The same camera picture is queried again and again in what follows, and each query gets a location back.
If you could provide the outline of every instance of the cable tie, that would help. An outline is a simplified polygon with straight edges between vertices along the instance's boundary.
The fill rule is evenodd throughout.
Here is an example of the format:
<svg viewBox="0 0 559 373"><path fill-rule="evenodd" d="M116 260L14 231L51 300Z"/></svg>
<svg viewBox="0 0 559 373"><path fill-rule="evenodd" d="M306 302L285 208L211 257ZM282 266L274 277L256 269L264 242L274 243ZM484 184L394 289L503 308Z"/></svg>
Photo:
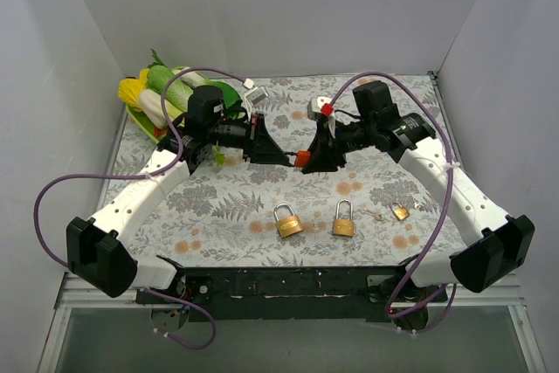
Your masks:
<svg viewBox="0 0 559 373"><path fill-rule="evenodd" d="M448 163L446 162L443 165L443 170L440 171L440 173L436 176L436 178L438 178L439 176L445 174L449 169L456 169L460 167L460 162L454 162L454 163Z"/></svg>
<svg viewBox="0 0 559 373"><path fill-rule="evenodd" d="M162 193L163 197L167 196L167 191L165 191L163 189L163 187L161 186L161 183L159 182L159 179L157 179L155 176L152 176L149 172L146 172L145 177L146 177L146 179L149 179L149 180L153 181L155 183L155 185L157 185L157 188Z"/></svg>

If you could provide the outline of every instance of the table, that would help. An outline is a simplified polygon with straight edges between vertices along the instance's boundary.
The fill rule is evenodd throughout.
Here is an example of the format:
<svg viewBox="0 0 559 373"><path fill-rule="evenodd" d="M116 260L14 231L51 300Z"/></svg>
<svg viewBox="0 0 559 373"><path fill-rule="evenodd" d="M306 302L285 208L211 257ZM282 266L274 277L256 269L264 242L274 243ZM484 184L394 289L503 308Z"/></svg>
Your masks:
<svg viewBox="0 0 559 373"><path fill-rule="evenodd" d="M349 77L256 79L257 85L271 93L257 109L266 114L273 139L284 150L307 149L315 131L315 123L307 119L308 100L333 96ZM400 79L445 127L430 77ZM421 114L401 89L391 82L389 86L401 114ZM350 89L337 106L356 113ZM154 148L128 120L114 173L137 173ZM240 150L225 149L224 153L224 166L207 162L168 195L136 234L131 253L162 255L183 266L395 265L421 250L438 219L439 205L424 187L374 148L347 154L345 169L312 175L244 162ZM126 183L111 181L105 203ZM353 238L335 237L331 232L335 206L343 198L354 205ZM389 208L392 202L406 207L410 217L396 220ZM280 238L273 218L273 209L280 203L293 207L305 226L303 233ZM433 251L462 245L458 231L447 220Z"/></svg>

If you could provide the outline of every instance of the brass padlock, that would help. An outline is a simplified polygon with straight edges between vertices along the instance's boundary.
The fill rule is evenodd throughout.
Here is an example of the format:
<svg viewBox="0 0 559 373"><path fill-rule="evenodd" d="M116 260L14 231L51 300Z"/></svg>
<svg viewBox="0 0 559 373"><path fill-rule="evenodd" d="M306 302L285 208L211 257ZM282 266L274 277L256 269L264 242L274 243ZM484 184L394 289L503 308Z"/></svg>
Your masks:
<svg viewBox="0 0 559 373"><path fill-rule="evenodd" d="M287 207L289 209L289 212L291 213L291 216L279 220L278 209L281 207ZM282 239L305 230L303 229L303 225L299 220L299 216L293 213L293 209L289 204L283 203L276 205L276 208L273 209L273 218L276 219L276 226L278 226L278 232Z"/></svg>
<svg viewBox="0 0 559 373"><path fill-rule="evenodd" d="M340 218L340 204L349 204L349 220ZM345 236L346 238L353 238L355 233L355 224L353 223L353 204L349 200L340 200L335 206L335 219L332 226L332 234L336 236Z"/></svg>
<svg viewBox="0 0 559 373"><path fill-rule="evenodd" d="M410 212L400 203L390 203L390 209L398 220L404 220L410 216Z"/></svg>

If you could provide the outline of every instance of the gray wall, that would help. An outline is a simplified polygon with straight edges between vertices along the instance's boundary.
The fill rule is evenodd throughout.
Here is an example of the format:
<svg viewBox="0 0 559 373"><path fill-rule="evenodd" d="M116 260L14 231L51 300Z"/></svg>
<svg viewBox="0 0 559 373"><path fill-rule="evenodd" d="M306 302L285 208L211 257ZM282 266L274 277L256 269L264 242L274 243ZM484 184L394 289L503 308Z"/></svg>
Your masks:
<svg viewBox="0 0 559 373"><path fill-rule="evenodd" d="M441 69L466 169L536 234L518 272L549 371L559 370L559 0L476 0Z"/></svg>
<svg viewBox="0 0 559 373"><path fill-rule="evenodd" d="M105 168L122 73L83 0L0 10L0 370L20 373L38 366L63 273L35 238L35 196L55 176ZM90 214L98 191L71 181L46 197L42 226L63 258L67 222Z"/></svg>
<svg viewBox="0 0 559 373"><path fill-rule="evenodd" d="M85 0L119 65L250 75L440 68L474 0Z"/></svg>

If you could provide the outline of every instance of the padlock shackle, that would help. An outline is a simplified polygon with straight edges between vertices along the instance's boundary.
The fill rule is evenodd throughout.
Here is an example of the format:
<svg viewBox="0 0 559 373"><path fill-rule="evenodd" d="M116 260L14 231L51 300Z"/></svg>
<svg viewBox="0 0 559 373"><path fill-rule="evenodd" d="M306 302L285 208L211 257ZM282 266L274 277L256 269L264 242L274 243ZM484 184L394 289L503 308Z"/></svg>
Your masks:
<svg viewBox="0 0 559 373"><path fill-rule="evenodd" d="M340 218L340 204L341 203L348 203L349 204L349 220L353 220L353 204L345 198L338 201L338 204L335 206L335 218Z"/></svg>
<svg viewBox="0 0 559 373"><path fill-rule="evenodd" d="M287 204L287 203L281 203L275 206L275 208L273 209L273 218L276 219L276 222L280 221L280 218L278 217L278 210L282 207L287 207L289 209L289 212L291 213L290 216L294 216L295 212L293 211L293 209L291 208L291 205Z"/></svg>

